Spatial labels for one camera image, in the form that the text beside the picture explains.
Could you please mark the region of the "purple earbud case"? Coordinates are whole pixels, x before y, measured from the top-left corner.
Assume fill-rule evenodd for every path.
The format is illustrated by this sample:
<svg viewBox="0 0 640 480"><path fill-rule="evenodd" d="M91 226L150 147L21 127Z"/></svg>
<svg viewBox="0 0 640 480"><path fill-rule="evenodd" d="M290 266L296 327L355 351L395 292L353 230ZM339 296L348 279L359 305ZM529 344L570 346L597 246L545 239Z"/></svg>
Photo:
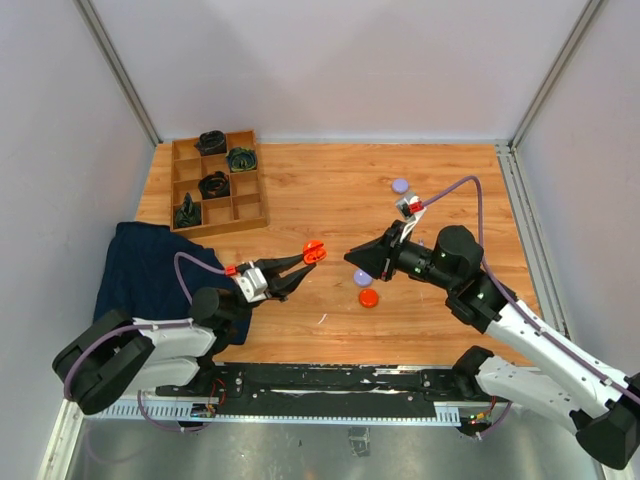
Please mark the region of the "purple earbud case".
<svg viewBox="0 0 640 480"><path fill-rule="evenodd" d="M354 283L360 288L367 288L373 282L372 277L361 269L357 269L353 274Z"/></svg>
<svg viewBox="0 0 640 480"><path fill-rule="evenodd" d="M404 194L409 190L409 183L404 178L397 178L392 181L391 188L397 194Z"/></svg>

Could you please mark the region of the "orange earbud case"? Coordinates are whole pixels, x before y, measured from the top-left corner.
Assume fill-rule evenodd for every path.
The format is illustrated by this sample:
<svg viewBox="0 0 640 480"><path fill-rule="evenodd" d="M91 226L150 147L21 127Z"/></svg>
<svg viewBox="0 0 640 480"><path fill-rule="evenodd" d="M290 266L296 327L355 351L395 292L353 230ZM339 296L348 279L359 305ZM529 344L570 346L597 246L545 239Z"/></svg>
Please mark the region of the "orange earbud case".
<svg viewBox="0 0 640 480"><path fill-rule="evenodd" d="M323 242L311 240L303 247L303 261L306 265L313 265L327 257L327 251Z"/></svg>
<svg viewBox="0 0 640 480"><path fill-rule="evenodd" d="M379 303L379 294L370 288L362 289L358 294L359 304L364 308L374 308Z"/></svg>

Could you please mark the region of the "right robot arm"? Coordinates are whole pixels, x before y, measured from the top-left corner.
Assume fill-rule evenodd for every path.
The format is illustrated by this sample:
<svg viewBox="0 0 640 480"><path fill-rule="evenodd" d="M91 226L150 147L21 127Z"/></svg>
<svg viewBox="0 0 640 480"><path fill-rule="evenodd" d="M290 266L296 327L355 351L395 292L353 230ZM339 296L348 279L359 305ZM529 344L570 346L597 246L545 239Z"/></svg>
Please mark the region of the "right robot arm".
<svg viewBox="0 0 640 480"><path fill-rule="evenodd" d="M639 377L605 364L536 316L482 265L484 249L466 227L443 228L433 248L412 242L405 228L394 222L381 237L348 250L345 261L376 280L402 272L443 289L456 319L537 369L511 366L473 347L455 366L455 392L466 400L485 393L526 407L565 428L599 463L625 469L639 447Z"/></svg>

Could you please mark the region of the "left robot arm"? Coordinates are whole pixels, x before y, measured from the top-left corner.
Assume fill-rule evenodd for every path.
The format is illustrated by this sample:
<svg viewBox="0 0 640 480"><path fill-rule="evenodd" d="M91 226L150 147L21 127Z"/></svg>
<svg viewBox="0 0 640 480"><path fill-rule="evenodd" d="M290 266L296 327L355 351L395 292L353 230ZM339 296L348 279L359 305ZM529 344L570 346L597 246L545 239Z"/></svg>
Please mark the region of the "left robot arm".
<svg viewBox="0 0 640 480"><path fill-rule="evenodd" d="M268 301L287 300L319 260L301 253L229 267L224 274L230 287L198 289L182 319L107 312L54 357L52 370L64 398L92 415L124 395L158 387L207 393L214 383L212 358L243 343L253 311Z"/></svg>

